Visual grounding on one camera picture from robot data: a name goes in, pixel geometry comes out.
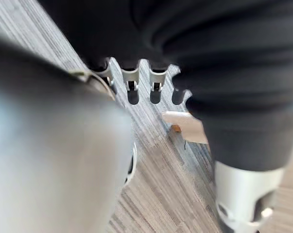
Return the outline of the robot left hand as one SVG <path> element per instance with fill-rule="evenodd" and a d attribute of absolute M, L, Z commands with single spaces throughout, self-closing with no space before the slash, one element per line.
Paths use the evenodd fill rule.
<path fill-rule="evenodd" d="M 293 151 L 293 0 L 42 0 L 91 68 L 177 65 L 214 160 L 219 225 L 257 233 Z"/>

